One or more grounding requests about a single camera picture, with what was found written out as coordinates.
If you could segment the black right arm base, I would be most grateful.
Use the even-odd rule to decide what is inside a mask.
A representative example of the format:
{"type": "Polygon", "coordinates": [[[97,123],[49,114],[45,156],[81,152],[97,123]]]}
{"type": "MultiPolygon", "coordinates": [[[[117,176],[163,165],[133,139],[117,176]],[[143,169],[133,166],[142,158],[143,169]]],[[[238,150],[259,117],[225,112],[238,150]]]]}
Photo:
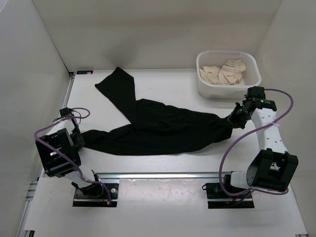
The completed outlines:
{"type": "Polygon", "coordinates": [[[206,191],[208,209],[249,209],[255,207],[250,192],[240,196],[229,196],[222,190],[219,183],[205,183],[202,190],[206,191]]]}

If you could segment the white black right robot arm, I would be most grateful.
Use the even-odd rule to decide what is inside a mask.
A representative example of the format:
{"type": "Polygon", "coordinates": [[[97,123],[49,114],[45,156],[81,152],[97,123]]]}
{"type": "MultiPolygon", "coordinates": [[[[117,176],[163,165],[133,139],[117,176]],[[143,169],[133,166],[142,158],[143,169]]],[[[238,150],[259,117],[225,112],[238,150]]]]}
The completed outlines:
{"type": "Polygon", "coordinates": [[[241,189],[285,192],[298,166],[298,158],[285,147],[277,123],[277,108],[274,101],[266,99],[244,100],[237,104],[229,122],[244,127],[251,120],[255,128],[268,125],[257,131],[259,153],[246,171],[233,171],[230,180],[222,184],[222,193],[234,197],[241,189]]]}

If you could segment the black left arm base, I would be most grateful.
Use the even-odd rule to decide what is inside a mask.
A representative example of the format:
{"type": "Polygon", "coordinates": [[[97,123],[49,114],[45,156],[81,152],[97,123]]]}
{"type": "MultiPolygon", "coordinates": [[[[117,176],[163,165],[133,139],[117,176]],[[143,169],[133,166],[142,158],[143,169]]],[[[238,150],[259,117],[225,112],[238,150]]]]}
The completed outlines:
{"type": "Polygon", "coordinates": [[[105,183],[109,193],[101,185],[92,184],[83,189],[75,189],[73,207],[117,207],[119,183],[105,183]]]}

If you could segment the black trousers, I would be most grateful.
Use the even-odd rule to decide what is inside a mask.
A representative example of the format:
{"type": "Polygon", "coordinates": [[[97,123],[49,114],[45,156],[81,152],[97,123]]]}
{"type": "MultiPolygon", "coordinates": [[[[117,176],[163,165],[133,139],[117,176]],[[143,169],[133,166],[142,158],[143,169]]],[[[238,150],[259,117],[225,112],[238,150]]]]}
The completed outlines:
{"type": "Polygon", "coordinates": [[[119,67],[95,87],[130,123],[82,133],[86,148],[118,156],[172,155],[196,152],[232,135],[233,126],[216,114],[136,100],[134,78],[119,67]]]}

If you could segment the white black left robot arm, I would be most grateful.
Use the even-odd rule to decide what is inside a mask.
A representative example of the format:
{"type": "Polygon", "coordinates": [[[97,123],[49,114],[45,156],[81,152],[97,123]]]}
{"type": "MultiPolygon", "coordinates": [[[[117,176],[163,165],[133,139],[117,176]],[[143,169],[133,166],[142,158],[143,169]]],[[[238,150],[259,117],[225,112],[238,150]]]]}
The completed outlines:
{"type": "Polygon", "coordinates": [[[104,186],[94,171],[81,163],[79,151],[84,142],[74,117],[61,118],[34,133],[44,172],[49,177],[67,178],[78,188],[86,188],[93,198],[104,186]]]}

